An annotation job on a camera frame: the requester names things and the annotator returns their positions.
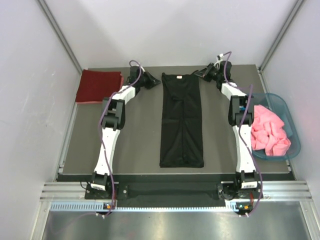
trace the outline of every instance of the pink towel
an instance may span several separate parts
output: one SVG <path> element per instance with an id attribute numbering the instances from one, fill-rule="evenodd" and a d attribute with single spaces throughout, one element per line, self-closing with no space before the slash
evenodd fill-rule
<path id="1" fill-rule="evenodd" d="M 252 149 L 264 149 L 267 156 L 284 156 L 291 145 L 283 130 L 284 125 L 275 113 L 262 105 L 255 105 L 251 129 Z"/>

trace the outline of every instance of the blue plastic basket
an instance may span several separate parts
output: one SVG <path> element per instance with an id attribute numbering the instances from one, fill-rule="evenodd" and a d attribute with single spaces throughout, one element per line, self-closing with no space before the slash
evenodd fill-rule
<path id="1" fill-rule="evenodd" d="M 284 156 L 267 156 L 264 149 L 252 151 L 253 155 L 268 161 L 286 161 L 297 156 L 300 152 L 301 145 L 286 102 L 280 96 L 273 93 L 254 93 L 253 101 L 254 105 L 262 105 L 281 118 L 284 122 L 283 129 L 286 132 L 286 136 L 291 141 L 291 146 Z"/>

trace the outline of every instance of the blue bin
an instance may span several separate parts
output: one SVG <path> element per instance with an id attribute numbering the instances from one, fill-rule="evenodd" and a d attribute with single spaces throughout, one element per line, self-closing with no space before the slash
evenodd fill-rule
<path id="1" fill-rule="evenodd" d="M 286 102 L 280 96 L 273 93 L 254 93 L 253 102 L 254 105 L 262 105 L 281 118 L 284 122 L 283 129 L 286 132 L 286 136 L 291 141 L 291 146 L 284 156 L 267 156 L 264 149 L 259 151 L 252 150 L 253 155 L 268 161 L 286 161 L 297 156 L 300 152 L 301 145 Z"/>

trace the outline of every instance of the wall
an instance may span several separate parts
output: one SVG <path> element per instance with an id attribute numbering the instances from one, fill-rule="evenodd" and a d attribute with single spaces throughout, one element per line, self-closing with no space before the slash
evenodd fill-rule
<path id="1" fill-rule="evenodd" d="M 261 64 L 296 0 L 46 0 L 84 68 Z"/>
<path id="2" fill-rule="evenodd" d="M 80 76 L 35 0 L 0 4 L 0 239 L 28 239 Z"/>
<path id="3" fill-rule="evenodd" d="M 319 9 L 320 1 L 305 1 L 264 73 L 270 92 L 282 96 L 291 111 L 301 141 L 292 162 L 320 213 Z"/>

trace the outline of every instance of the black pants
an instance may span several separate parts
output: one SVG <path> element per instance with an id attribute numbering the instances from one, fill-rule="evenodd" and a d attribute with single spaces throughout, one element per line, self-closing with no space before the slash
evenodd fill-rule
<path id="1" fill-rule="evenodd" d="M 162 74 L 161 168 L 202 168 L 202 109 L 195 75 Z"/>

